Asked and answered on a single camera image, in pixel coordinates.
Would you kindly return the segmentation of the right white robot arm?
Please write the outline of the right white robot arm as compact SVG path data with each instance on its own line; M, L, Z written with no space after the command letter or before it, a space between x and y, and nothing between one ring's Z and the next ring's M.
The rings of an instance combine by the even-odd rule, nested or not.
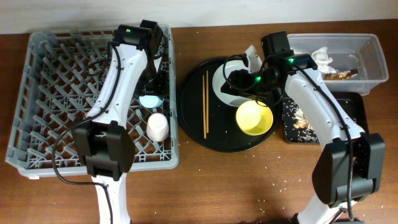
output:
M325 85L309 54L296 54L285 32L262 38L264 59L254 47L223 60L213 75L213 89L257 102L279 90L295 101L317 135L321 156L312 173L314 196L293 216L294 223L333 223L352 214L355 203L381 185L385 142L368 134L344 111Z

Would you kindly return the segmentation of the light blue plastic cup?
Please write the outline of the light blue plastic cup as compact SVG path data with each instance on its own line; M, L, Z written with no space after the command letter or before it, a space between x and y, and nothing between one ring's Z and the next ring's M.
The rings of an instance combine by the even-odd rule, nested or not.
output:
M145 95L139 97L139 102L143 107L151 109L159 107L164 100L159 96Z

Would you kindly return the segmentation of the gold foil wrapper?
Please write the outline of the gold foil wrapper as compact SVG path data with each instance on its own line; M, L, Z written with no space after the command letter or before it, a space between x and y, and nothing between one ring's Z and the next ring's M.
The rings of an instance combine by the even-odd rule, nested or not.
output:
M358 75L358 70L346 70L338 73L324 74L324 80L349 80Z

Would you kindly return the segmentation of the wooden chopstick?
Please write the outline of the wooden chopstick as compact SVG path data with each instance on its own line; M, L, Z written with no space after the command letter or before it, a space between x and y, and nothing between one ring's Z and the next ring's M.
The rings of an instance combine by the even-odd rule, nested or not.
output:
M205 105L205 109L206 109L206 134L209 133L208 93L209 93L209 86L208 86L208 70L207 70L206 71L206 87L205 87L205 97L206 97L206 99L205 99L205 103L206 103L206 105Z
M203 138L206 139L206 93L205 76L202 76L202 108L203 108Z

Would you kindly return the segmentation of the food scraps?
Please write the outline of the food scraps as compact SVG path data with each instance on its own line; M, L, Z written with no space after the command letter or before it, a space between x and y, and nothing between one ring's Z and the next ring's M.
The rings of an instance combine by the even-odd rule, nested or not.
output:
M300 108L297 108L294 113L294 128L295 129L304 129L307 128L309 130L313 130L312 125L309 123L308 119L304 115L303 111Z

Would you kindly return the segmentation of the yellow plastic bowl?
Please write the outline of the yellow plastic bowl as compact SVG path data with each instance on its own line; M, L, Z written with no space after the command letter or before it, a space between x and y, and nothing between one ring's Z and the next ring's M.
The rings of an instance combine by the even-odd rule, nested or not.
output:
M259 136L271 129L274 116L264 103L252 100L239 106L236 111L236 122L243 133Z

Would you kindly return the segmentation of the pink plastic cup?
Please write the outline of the pink plastic cup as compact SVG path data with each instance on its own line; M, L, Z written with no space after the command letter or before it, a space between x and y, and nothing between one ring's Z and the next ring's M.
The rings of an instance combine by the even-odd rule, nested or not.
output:
M149 139L155 142L165 140L169 135L169 123L161 113L154 113L147 121L146 133Z

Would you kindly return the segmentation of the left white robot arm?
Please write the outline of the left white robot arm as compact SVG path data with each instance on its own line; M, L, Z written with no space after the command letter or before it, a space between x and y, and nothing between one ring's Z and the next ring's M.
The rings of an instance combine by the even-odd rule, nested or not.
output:
M72 134L80 163L92 180L100 223L130 223L126 177L135 157L135 144L127 131L127 114L135 95L158 95L162 42L168 39L157 22L120 25L108 42L108 69L99 97L85 118L66 129Z

